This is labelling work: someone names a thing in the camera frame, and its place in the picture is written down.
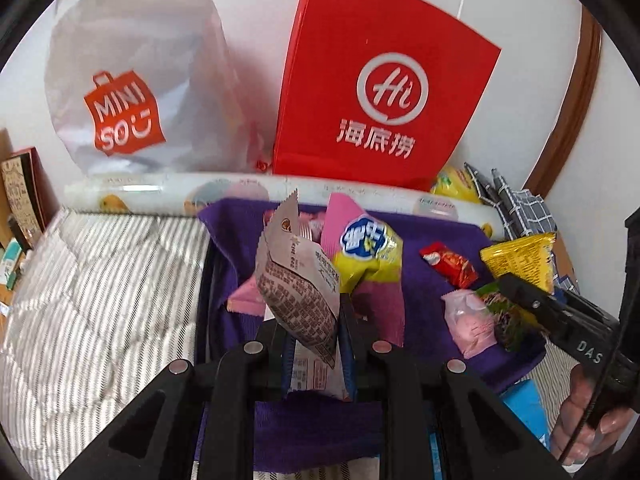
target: red candy wrapper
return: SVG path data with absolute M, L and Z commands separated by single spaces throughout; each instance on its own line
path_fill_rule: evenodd
M 420 256 L 457 288 L 469 288 L 478 279 L 478 273 L 471 262 L 454 253 L 442 242 L 422 248 Z

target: purple fabric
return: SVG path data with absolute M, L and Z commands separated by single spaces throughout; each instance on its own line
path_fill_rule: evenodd
M 261 320 L 230 313 L 226 298 L 254 272 L 255 251 L 262 232 L 262 215 L 276 203 L 225 199 L 203 209 L 199 218 L 223 258 L 218 262 L 209 309 L 212 353 L 220 354 L 255 337 Z M 301 205 L 315 213 L 322 208 Z M 404 241 L 402 291 L 406 311 L 404 347 L 416 358 L 442 364 L 462 355 L 444 321 L 440 297 L 454 288 L 418 253 L 441 241 L 474 264 L 480 279 L 474 288 L 493 281 L 479 256 L 491 242 L 469 224 L 372 212 Z M 469 366 L 496 392 L 527 374 L 545 354 L 544 340 L 532 337 L 520 352 L 493 346 L 468 360 Z M 375 456 L 382 446 L 382 410 L 375 403 L 344 403 L 316 394 L 290 394 L 277 403 L 259 403 L 255 411 L 254 465 L 258 471 L 291 473 L 363 456 Z

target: white wall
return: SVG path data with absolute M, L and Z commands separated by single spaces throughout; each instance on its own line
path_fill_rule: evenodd
M 640 87 L 604 35 L 593 100 L 547 202 L 580 291 L 618 314 L 625 283 L 625 219 L 640 207 Z
M 258 125 L 268 140 L 274 136 L 297 1 L 214 0 Z M 429 1 L 455 14 L 460 0 Z M 52 19 L 50 7 L 0 73 L 0 126 L 9 130 L 14 148 L 36 146 L 61 198 L 64 185 L 81 174 L 55 136 L 44 97 Z M 466 159 L 485 171 L 497 166 L 519 186 L 554 126 L 566 91 L 580 5 L 576 0 L 465 0 L 462 20 L 503 50 L 452 160 Z

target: blue and white logo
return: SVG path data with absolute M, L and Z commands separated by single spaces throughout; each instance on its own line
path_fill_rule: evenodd
M 359 260 L 372 259 L 386 242 L 386 226 L 366 215 L 347 225 L 340 238 L 342 252 Z

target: white plastic bag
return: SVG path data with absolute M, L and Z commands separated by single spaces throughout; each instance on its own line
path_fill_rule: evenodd
M 262 145 L 211 0 L 79 0 L 57 18 L 47 102 L 85 173 L 255 168 Z

